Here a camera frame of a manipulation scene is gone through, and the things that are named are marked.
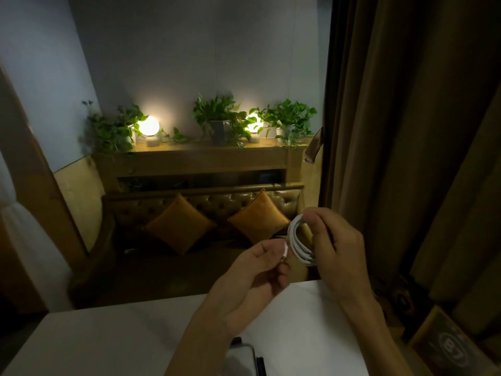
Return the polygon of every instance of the white curtain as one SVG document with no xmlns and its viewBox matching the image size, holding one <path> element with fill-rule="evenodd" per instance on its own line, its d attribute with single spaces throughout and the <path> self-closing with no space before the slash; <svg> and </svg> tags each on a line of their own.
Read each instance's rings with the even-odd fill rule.
<svg viewBox="0 0 501 376">
<path fill-rule="evenodd" d="M 17 202 L 1 152 L 0 210 L 10 241 L 47 309 L 50 312 L 72 310 L 66 291 L 71 269 L 38 221 Z"/>
</svg>

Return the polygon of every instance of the gray pot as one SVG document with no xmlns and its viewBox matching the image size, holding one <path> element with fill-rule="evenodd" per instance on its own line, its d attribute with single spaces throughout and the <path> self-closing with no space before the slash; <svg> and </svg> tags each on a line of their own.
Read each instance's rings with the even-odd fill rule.
<svg viewBox="0 0 501 376">
<path fill-rule="evenodd" d="M 228 141 L 229 120 L 210 121 L 210 128 L 212 144 L 225 146 Z"/>
</svg>

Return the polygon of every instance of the brown curtain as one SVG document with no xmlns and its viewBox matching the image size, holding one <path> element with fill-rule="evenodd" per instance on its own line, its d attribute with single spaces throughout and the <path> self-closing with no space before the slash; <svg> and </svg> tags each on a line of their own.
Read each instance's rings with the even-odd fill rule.
<svg viewBox="0 0 501 376">
<path fill-rule="evenodd" d="M 500 12 L 338 0 L 320 198 L 364 233 L 373 275 L 410 272 L 486 343 L 501 327 Z"/>
</svg>

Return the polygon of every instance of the left hand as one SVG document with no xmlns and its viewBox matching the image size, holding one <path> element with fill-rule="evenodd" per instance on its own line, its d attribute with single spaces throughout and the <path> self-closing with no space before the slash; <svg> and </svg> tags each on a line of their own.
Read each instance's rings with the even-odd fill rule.
<svg viewBox="0 0 501 376">
<path fill-rule="evenodd" d="M 231 337 L 240 334 L 289 285 L 291 267 L 280 262 L 284 242 L 265 240 L 238 256 L 212 286 L 197 315 L 219 320 Z"/>
</svg>

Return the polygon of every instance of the lamp base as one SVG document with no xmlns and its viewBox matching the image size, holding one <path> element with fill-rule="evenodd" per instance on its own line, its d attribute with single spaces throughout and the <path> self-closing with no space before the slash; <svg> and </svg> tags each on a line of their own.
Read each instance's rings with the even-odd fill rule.
<svg viewBox="0 0 501 376">
<path fill-rule="evenodd" d="M 249 142 L 252 144 L 259 144 L 259 134 L 258 133 L 251 133 L 250 134 L 250 139 Z"/>
<path fill-rule="evenodd" d="M 160 144 L 160 140 L 157 136 L 147 136 L 146 137 L 146 146 L 158 146 Z"/>
</svg>

